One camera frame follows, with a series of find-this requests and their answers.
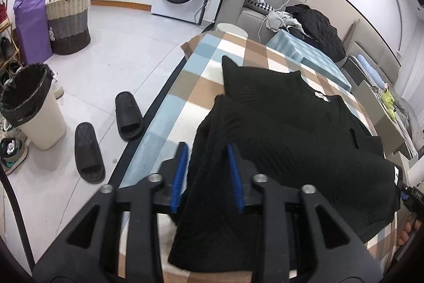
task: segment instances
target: black sweater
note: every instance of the black sweater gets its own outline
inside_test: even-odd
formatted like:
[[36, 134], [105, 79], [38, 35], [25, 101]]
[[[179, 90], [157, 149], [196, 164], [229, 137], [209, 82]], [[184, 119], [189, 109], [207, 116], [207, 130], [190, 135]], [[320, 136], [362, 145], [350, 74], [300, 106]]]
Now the black sweater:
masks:
[[252, 270], [260, 217], [237, 212], [226, 145], [280, 184], [312, 184], [365, 242], [399, 209], [394, 165], [339, 96], [316, 94], [299, 72], [238, 67], [223, 57], [226, 95], [200, 124], [169, 262], [198, 272]]

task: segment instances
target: black slipper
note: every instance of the black slipper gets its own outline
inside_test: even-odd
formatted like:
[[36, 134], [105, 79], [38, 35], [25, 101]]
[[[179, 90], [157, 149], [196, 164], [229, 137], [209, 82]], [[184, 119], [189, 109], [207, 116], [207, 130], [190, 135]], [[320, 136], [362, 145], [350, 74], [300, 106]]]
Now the black slipper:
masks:
[[115, 97], [116, 123], [119, 135], [123, 140], [134, 140], [144, 129], [143, 117], [133, 94], [119, 93]]
[[97, 184], [105, 178], [102, 154], [90, 123], [81, 123], [75, 130], [75, 163], [81, 177], [89, 183]]

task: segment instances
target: blue cushion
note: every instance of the blue cushion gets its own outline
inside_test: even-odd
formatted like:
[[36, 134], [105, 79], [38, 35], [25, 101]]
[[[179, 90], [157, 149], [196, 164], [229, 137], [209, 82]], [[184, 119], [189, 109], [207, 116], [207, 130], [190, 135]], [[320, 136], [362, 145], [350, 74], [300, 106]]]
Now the blue cushion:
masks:
[[375, 84], [378, 85], [379, 88], [384, 89], [384, 81], [381, 79], [380, 75], [378, 74], [378, 72], [376, 71], [376, 69], [374, 69], [368, 62], [367, 60], [363, 57], [363, 55], [358, 55], [358, 60], [361, 63], [361, 65], [364, 67], [364, 69], [366, 70], [366, 72], [368, 72], [368, 74], [372, 77], [372, 79], [374, 80]]

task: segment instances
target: wicker basket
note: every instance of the wicker basket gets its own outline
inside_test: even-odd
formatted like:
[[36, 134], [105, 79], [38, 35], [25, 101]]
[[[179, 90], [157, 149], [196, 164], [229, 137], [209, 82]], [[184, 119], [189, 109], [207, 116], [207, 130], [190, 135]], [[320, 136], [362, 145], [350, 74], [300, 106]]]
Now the wicker basket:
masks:
[[88, 0], [49, 0], [46, 10], [54, 53], [72, 54], [90, 43]]

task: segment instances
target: gray floor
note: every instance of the gray floor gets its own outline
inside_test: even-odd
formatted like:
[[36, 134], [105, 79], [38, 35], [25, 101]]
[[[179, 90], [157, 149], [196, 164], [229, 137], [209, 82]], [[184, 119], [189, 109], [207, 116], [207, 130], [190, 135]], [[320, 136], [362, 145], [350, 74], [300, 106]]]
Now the gray floor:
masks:
[[[35, 261], [100, 186], [85, 182], [76, 170], [76, 126], [84, 121], [93, 124], [107, 182], [126, 146], [116, 127], [116, 94], [133, 93], [144, 114], [183, 58], [179, 46], [201, 32], [194, 24], [113, 7], [91, 7], [89, 26], [88, 47], [47, 61], [65, 90], [58, 102], [66, 135], [47, 151], [30, 144], [26, 160], [9, 175]], [[27, 268], [6, 196], [4, 208], [7, 246]]]

